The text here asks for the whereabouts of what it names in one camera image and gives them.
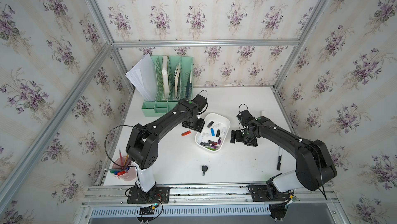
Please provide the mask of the dark grey usb drive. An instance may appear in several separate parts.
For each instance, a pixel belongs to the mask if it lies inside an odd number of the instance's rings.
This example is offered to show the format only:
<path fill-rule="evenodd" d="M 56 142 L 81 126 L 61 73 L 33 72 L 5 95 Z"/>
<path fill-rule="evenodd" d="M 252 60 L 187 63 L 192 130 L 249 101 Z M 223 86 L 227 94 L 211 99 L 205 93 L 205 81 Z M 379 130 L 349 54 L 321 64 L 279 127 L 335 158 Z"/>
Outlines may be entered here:
<path fill-rule="evenodd" d="M 213 126 L 213 124 L 214 124 L 214 122 L 213 121 L 211 121 L 209 124 L 208 124 L 208 128 L 211 128 L 212 126 Z"/>

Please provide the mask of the red orange usb drive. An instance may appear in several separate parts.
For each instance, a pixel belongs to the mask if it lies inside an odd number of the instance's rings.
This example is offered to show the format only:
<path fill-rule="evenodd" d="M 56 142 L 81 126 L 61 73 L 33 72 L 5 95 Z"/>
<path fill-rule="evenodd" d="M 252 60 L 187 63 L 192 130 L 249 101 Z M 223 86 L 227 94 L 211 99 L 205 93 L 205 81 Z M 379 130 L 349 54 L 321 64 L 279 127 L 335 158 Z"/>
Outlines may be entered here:
<path fill-rule="evenodd" d="M 186 131 L 186 132 L 182 133 L 181 136 L 184 137 L 184 136 L 187 136 L 187 135 L 189 135 L 189 134 L 191 134 L 191 131 Z"/>

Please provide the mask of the white clear cap usb drive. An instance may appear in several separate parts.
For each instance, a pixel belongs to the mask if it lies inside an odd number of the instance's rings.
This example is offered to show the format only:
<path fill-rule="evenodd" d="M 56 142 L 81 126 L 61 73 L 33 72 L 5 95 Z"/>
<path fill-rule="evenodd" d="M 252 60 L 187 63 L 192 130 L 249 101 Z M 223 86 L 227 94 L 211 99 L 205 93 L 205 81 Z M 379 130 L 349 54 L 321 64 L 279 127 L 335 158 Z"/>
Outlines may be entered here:
<path fill-rule="evenodd" d="M 199 138 L 197 140 L 197 144 L 201 145 L 202 142 L 203 142 L 203 136 L 199 136 Z"/>

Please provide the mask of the black silver swivel usb drive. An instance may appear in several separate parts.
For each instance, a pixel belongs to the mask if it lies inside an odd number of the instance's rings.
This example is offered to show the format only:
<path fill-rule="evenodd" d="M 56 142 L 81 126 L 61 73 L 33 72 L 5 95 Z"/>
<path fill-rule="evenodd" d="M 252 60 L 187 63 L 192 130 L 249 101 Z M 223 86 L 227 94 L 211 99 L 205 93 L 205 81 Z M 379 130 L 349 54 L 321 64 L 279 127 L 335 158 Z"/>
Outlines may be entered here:
<path fill-rule="evenodd" d="M 206 142 L 201 142 L 200 145 L 201 145 L 201 146 L 204 146 L 204 147 L 210 147 L 210 144 L 209 144 L 209 143 L 206 143 Z"/>

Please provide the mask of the red black usb drive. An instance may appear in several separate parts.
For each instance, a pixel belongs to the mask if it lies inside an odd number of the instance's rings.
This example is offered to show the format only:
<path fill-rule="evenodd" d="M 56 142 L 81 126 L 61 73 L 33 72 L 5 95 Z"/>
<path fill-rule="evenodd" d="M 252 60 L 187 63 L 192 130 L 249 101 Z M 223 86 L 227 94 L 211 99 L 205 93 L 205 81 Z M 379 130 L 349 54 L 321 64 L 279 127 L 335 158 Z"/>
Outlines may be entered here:
<path fill-rule="evenodd" d="M 209 143 L 210 145 L 217 145 L 217 144 L 218 144 L 217 142 L 211 141 L 211 140 L 208 140 L 208 143 Z"/>

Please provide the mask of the white plastic storage box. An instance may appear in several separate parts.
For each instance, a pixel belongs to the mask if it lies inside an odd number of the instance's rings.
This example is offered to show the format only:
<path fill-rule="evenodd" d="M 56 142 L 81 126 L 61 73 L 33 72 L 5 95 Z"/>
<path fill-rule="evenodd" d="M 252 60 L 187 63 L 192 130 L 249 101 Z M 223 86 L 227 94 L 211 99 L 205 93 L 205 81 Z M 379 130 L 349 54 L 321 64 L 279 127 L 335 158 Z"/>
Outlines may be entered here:
<path fill-rule="evenodd" d="M 204 118 L 204 127 L 195 135 L 195 144 L 210 153 L 216 153 L 222 149 L 230 130 L 230 120 L 216 113 L 209 113 Z"/>

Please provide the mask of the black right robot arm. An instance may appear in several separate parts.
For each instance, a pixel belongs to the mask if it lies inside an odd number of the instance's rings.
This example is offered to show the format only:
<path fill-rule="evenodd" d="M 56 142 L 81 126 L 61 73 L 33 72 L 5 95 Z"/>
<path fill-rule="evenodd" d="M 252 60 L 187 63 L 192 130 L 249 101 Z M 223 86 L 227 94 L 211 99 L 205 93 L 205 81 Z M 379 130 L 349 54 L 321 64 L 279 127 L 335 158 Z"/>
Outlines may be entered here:
<path fill-rule="evenodd" d="M 235 141 L 256 147 L 258 138 L 265 138 L 295 158 L 294 171 L 281 173 L 266 182 L 266 194 L 270 198 L 298 188 L 316 191 L 337 176 L 337 169 L 324 142 L 301 138 L 267 117 L 254 117 L 248 110 L 240 112 L 237 119 L 243 130 L 235 131 Z"/>

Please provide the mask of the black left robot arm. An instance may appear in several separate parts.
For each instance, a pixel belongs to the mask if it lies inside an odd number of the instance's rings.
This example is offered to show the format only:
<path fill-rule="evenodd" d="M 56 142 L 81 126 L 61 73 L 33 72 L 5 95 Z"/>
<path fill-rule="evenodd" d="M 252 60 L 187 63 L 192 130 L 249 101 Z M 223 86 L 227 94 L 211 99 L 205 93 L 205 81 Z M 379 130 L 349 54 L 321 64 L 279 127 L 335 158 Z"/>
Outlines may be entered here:
<path fill-rule="evenodd" d="M 181 124 L 191 131 L 201 132 L 205 121 L 199 116 L 207 109 L 206 97 L 198 94 L 194 99 L 183 98 L 169 112 L 155 121 L 132 128 L 126 146 L 126 153 L 135 166 L 138 178 L 137 187 L 144 193 L 156 187 L 151 166 L 158 158 L 158 144 L 161 139 Z"/>

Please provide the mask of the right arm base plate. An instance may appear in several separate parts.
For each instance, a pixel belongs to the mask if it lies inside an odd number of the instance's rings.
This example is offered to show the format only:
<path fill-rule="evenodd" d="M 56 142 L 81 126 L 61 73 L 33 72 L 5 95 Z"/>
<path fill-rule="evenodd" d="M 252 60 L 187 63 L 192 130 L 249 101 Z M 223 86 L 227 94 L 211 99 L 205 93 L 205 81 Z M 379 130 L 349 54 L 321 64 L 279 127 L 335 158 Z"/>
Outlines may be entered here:
<path fill-rule="evenodd" d="M 267 180 L 265 185 L 248 185 L 248 191 L 254 202 L 289 202 L 292 199 L 295 193 L 294 190 L 291 189 L 286 192 L 280 192 L 276 189 L 274 184 L 276 176 Z"/>

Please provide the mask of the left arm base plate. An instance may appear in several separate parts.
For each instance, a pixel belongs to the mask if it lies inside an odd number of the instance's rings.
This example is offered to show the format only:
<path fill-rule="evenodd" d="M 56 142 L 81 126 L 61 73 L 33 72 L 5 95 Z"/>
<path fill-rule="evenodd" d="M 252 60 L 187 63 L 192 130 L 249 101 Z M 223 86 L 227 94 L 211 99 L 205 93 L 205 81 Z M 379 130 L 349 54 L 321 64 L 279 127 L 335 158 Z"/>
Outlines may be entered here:
<path fill-rule="evenodd" d="M 170 199 L 170 187 L 154 186 L 149 192 L 142 191 L 137 185 L 128 189 L 128 204 L 168 203 Z"/>

